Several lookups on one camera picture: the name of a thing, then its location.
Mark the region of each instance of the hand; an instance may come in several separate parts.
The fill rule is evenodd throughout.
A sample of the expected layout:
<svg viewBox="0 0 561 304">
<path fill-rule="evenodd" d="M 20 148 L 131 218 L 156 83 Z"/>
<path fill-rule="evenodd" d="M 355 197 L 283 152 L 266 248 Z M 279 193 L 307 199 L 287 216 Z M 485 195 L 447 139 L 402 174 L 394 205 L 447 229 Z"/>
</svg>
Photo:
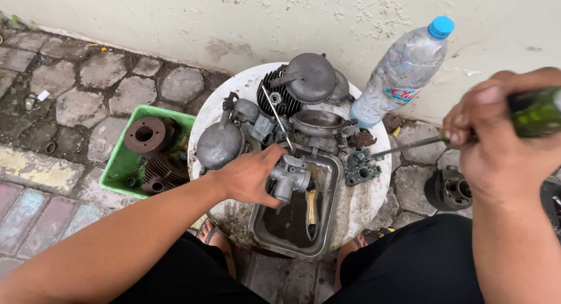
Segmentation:
<svg viewBox="0 0 561 304">
<path fill-rule="evenodd" d="M 210 174 L 224 188 L 226 198 L 275 208 L 281 201 L 267 194 L 265 181 L 279 158 L 286 153 L 278 144 L 273 144 L 264 151 L 242 154 Z"/>
<path fill-rule="evenodd" d="M 508 95 L 548 86 L 561 86 L 561 71 L 501 71 L 474 86 L 444 118 L 445 136 L 461 147 L 460 167 L 476 200 L 539 197 L 541 183 L 561 164 L 561 133 L 521 139 L 508 119 Z M 478 143 L 467 142 L 471 129 Z"/>
</svg>

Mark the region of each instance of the metal pipe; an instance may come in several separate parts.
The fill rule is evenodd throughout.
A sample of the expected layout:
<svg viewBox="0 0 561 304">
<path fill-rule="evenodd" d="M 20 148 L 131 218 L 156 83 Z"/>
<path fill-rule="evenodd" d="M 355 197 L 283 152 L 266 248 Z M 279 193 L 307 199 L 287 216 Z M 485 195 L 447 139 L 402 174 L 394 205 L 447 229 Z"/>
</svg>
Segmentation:
<svg viewBox="0 0 561 304">
<path fill-rule="evenodd" d="M 279 123 L 279 127 L 281 128 L 282 132 L 284 132 L 284 135 L 286 136 L 286 142 L 288 142 L 288 145 L 290 146 L 290 151 L 291 152 L 294 151 L 294 147 L 292 146 L 292 143 L 290 143 L 290 138 L 288 137 L 288 133 L 284 129 L 281 118 L 279 117 L 279 114 L 277 114 L 277 109 L 275 109 L 275 106 L 273 105 L 273 102 L 271 101 L 271 97 L 269 97 L 269 93 L 267 93 L 267 89 L 263 85 L 261 85 L 261 88 L 263 89 L 263 93 L 265 94 L 265 97 L 267 98 L 267 101 L 269 101 L 269 105 L 271 105 L 273 113 L 275 114 L 275 117 L 277 118 L 277 122 Z"/>
</svg>

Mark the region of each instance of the small white paper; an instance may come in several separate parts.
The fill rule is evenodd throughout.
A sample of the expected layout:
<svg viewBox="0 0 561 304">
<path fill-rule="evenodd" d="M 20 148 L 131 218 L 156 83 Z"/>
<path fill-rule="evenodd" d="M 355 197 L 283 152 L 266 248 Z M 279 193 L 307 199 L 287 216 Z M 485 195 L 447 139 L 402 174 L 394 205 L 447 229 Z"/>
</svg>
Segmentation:
<svg viewBox="0 0 561 304">
<path fill-rule="evenodd" d="M 42 93 L 40 93 L 37 96 L 37 99 L 39 99 L 40 101 L 45 100 L 51 93 L 47 92 L 46 90 L 44 90 Z"/>
</svg>

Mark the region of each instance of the leg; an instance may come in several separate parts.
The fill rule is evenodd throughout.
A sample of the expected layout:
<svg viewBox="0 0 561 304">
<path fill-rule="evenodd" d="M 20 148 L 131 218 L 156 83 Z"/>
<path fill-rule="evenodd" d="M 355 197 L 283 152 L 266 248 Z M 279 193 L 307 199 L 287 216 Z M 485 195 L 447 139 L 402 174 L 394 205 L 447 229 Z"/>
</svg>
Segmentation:
<svg viewBox="0 0 561 304">
<path fill-rule="evenodd" d="M 185 303 L 205 300 L 209 303 L 263 303 L 234 278 L 231 250 L 225 237 L 215 233 L 210 244 L 201 242 L 209 226 L 202 228 L 200 238 L 189 233 L 181 236 L 165 255 L 125 293 L 111 303 Z"/>
<path fill-rule="evenodd" d="M 326 303 L 483 303 L 471 220 L 435 215 L 398 229 L 342 261 L 342 289 Z"/>
</svg>

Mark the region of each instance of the screwdriver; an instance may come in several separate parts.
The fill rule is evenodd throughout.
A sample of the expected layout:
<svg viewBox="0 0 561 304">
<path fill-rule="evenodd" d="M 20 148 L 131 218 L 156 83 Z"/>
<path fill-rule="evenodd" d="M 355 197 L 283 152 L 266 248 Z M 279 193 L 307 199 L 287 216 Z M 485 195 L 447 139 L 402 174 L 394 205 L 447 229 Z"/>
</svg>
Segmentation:
<svg viewBox="0 0 561 304">
<path fill-rule="evenodd" d="M 525 93 L 508 96 L 510 120 L 519 137 L 539 137 L 561 131 L 561 86 L 545 87 Z M 475 132 L 468 139 L 477 142 Z M 371 157 L 382 157 L 389 153 L 400 152 L 437 142 L 450 143 L 439 136 L 425 138 L 395 149 L 372 154 Z"/>
</svg>

